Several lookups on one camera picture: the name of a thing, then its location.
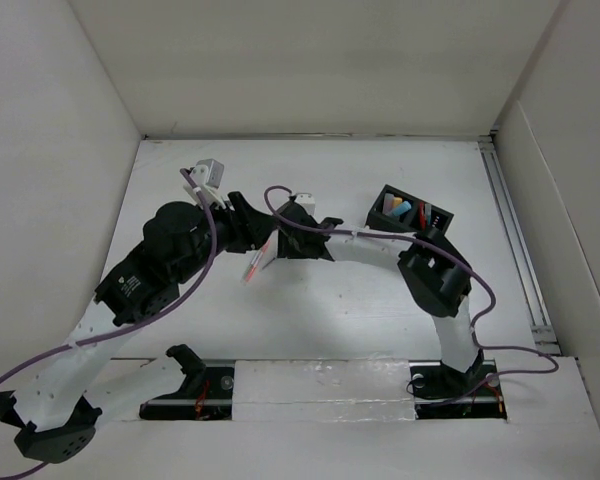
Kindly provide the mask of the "red gel pen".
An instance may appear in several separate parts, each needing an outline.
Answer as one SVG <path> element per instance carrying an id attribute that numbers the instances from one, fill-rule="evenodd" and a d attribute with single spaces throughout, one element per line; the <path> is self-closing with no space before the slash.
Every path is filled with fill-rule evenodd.
<path id="1" fill-rule="evenodd" d="M 419 204 L 419 224 L 420 229 L 424 231 L 429 225 L 428 215 L 427 215 L 427 204 L 425 202 L 421 202 Z"/>

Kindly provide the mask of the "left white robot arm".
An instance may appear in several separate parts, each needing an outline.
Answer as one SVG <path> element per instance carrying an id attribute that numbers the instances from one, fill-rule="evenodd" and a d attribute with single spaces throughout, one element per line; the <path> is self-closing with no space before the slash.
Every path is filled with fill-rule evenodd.
<path id="1" fill-rule="evenodd" d="M 66 343 L 48 352 L 52 363 L 27 385 L 0 392 L 0 421 L 18 428 L 20 453 L 44 464 L 65 462 L 116 416 L 161 395 L 196 394 L 206 366 L 184 344 L 126 376 L 94 381 L 133 334 L 182 303 L 181 285 L 199 286 L 218 254 L 255 250 L 274 227 L 272 216 L 238 192 L 225 205 L 160 207 L 142 241 L 97 286 Z"/>

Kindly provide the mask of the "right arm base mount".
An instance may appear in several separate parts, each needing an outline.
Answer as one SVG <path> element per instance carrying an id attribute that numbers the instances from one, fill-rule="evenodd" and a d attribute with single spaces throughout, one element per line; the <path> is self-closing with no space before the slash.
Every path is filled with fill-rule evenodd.
<path id="1" fill-rule="evenodd" d="M 504 395 L 498 380 L 482 384 L 497 372 L 493 362 L 467 375 L 440 362 L 412 362 L 405 390 L 414 398 L 417 420 L 507 419 Z"/>

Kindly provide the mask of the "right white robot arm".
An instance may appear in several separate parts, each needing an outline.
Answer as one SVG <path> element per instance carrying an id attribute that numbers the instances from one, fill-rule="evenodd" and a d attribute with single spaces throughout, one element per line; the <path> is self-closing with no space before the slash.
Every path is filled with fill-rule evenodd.
<path id="1" fill-rule="evenodd" d="M 434 322 L 445 387 L 463 394 L 477 384 L 484 354 L 469 314 L 472 269 L 441 231 L 428 227 L 401 236 L 346 229 L 338 218 L 317 223 L 296 196 L 277 209 L 276 218 L 280 258 L 359 263 L 400 274 L 415 304 Z"/>

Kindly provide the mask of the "blue pen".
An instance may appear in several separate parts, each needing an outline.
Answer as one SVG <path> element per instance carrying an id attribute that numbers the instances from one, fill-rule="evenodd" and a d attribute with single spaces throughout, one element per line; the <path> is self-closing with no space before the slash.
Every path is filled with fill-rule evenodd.
<path id="1" fill-rule="evenodd" d="M 423 215 L 427 225 L 432 224 L 432 205 L 430 203 L 423 204 Z"/>

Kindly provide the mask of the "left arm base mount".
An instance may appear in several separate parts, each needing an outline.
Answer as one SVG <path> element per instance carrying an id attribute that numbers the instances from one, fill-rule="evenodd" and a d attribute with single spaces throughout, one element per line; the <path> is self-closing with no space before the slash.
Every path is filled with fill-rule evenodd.
<path id="1" fill-rule="evenodd" d="M 152 399 L 139 408 L 147 421 L 224 421 L 232 418 L 235 363 L 215 361 L 207 365 L 197 386 Z"/>

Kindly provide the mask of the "black two-compartment organizer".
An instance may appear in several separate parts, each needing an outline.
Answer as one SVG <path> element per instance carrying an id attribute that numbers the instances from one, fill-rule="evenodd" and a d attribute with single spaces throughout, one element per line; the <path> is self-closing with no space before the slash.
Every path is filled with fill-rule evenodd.
<path id="1" fill-rule="evenodd" d="M 383 199 L 387 193 L 400 197 L 403 201 L 409 201 L 412 208 L 399 218 L 391 217 L 389 213 L 384 214 L 382 212 Z M 393 186 L 385 185 L 368 211 L 365 225 L 370 229 L 389 233 L 421 232 L 419 224 L 419 204 L 421 202 L 430 203 Z M 431 205 L 432 224 L 428 225 L 427 228 L 433 227 L 445 233 L 454 218 L 454 214 L 436 205 Z"/>

